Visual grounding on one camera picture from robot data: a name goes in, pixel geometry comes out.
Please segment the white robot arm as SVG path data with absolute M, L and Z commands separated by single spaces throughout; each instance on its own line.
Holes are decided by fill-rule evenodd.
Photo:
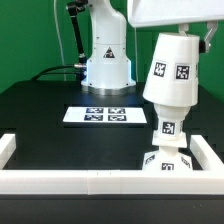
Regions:
M 87 60 L 84 89 L 104 95 L 117 95 L 135 86 L 131 62 L 126 56 L 126 25 L 135 28 L 205 22 L 208 33 L 199 42 L 207 52 L 224 20 L 224 0 L 127 0 L 127 14 L 115 10 L 110 0 L 82 0 L 92 22 L 92 55 Z

